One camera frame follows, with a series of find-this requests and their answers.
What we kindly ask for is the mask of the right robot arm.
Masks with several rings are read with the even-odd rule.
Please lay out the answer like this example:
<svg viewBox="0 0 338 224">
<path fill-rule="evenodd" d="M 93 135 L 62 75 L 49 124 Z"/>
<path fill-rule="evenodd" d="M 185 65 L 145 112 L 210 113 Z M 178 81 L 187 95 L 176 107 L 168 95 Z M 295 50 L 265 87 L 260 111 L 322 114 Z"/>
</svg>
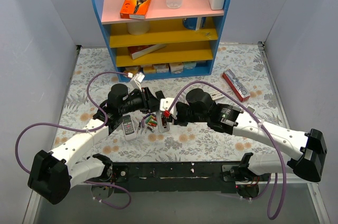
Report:
<svg viewBox="0 0 338 224">
<path fill-rule="evenodd" d="M 218 133 L 245 137 L 273 147 L 275 154 L 245 154 L 238 167 L 244 180 L 266 173 L 294 173 L 309 182 L 320 182 L 327 155 L 323 133 L 312 128 L 302 132 L 280 127 L 254 116 L 253 112 L 217 103 L 200 88 L 188 92 L 186 103 L 165 101 L 164 113 L 175 125 L 206 123 Z"/>
</svg>

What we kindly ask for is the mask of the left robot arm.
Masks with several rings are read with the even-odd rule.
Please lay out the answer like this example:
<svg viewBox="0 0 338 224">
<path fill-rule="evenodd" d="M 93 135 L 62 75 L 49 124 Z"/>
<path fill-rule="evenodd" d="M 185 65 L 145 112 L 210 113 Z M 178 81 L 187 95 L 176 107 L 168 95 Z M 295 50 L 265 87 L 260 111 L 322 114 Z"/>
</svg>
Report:
<svg viewBox="0 0 338 224">
<path fill-rule="evenodd" d="M 134 111 L 143 114 L 159 111 L 162 98 L 162 91 L 153 94 L 147 87 L 129 92 L 126 85 L 113 85 L 83 133 L 75 134 L 49 152 L 41 150 L 35 155 L 28 186 L 50 203 L 57 204 L 72 187 L 87 180 L 115 182 L 116 172 L 110 158 L 94 154 L 83 162 L 80 159 L 120 126 L 123 115 Z"/>
</svg>

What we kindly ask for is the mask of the small white remote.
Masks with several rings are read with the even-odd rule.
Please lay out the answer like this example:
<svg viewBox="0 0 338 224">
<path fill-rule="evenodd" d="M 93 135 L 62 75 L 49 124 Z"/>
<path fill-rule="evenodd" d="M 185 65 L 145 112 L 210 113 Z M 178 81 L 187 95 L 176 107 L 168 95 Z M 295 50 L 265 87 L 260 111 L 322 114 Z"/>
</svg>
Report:
<svg viewBox="0 0 338 224">
<path fill-rule="evenodd" d="M 157 128 L 161 134 L 170 131 L 170 125 L 168 124 L 166 118 L 162 115 L 161 111 L 156 112 L 156 119 L 157 119 Z"/>
</svg>

